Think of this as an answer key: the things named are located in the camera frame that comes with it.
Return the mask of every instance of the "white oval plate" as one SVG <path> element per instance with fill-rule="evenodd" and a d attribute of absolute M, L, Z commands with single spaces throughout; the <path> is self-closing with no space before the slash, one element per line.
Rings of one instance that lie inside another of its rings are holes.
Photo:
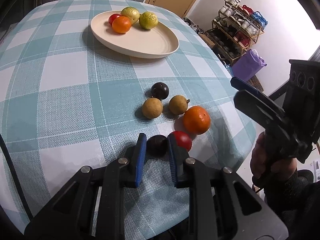
<path fill-rule="evenodd" d="M 96 15 L 91 21 L 90 27 L 93 35 L 106 47 L 140 58 L 166 57 L 179 48 L 177 36 L 161 22 L 151 30 L 142 29 L 137 22 L 127 33 L 116 33 L 108 20 L 112 14 L 120 14 L 120 12 L 103 12 Z"/>

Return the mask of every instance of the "orange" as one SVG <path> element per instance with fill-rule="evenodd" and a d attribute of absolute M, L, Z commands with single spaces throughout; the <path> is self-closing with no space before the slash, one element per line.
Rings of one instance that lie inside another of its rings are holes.
<path fill-rule="evenodd" d="M 203 134 L 210 127 L 210 116 L 201 106 L 189 108 L 183 116 L 183 125 L 190 133 Z"/>
<path fill-rule="evenodd" d="M 131 21 L 128 17 L 120 16 L 113 21 L 112 28 L 116 33 L 126 33 L 131 28 Z"/>

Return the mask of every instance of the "blue and white checkered tablecloth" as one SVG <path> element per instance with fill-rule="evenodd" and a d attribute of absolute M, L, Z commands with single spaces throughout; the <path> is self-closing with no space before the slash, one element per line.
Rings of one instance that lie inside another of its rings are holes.
<path fill-rule="evenodd" d="M 156 13 L 177 35 L 178 51 L 140 59 L 99 43 L 90 20 L 126 6 Z M 238 168 L 256 133 L 234 108 L 230 78 L 201 38 L 166 9 L 128 0 L 61 0 L 32 10 L 0 47 L 0 133 L 33 215 L 83 165 L 105 166 L 140 132 L 149 138 L 179 129 L 166 107 L 174 95 L 211 116 L 190 155 L 213 167 Z M 170 94 L 164 113 L 146 122 L 137 109 L 156 82 L 166 83 Z M 29 221 L 0 156 L 0 204 L 23 232 Z M 126 189 L 124 199 L 127 240 L 148 239 L 188 216 L 188 191 L 173 187 L 165 161 L 148 160 L 141 186 Z"/>

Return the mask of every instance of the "gift bag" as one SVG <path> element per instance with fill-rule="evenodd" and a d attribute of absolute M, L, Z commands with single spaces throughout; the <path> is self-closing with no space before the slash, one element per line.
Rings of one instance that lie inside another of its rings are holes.
<path fill-rule="evenodd" d="M 233 66 L 233 75 L 247 82 L 267 64 L 259 57 L 257 51 L 249 49 Z"/>

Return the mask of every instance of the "dark purple fruit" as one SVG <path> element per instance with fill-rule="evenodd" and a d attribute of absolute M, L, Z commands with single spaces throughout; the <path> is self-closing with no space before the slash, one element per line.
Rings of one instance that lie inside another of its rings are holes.
<path fill-rule="evenodd" d="M 163 157 L 167 152 L 167 138 L 158 134 L 149 138 L 147 141 L 147 153 L 153 157 Z"/>
<path fill-rule="evenodd" d="M 162 82 L 158 82 L 152 86 L 151 95 L 154 98 L 158 98 L 160 100 L 166 99 L 169 95 L 169 88 L 166 84 Z"/>

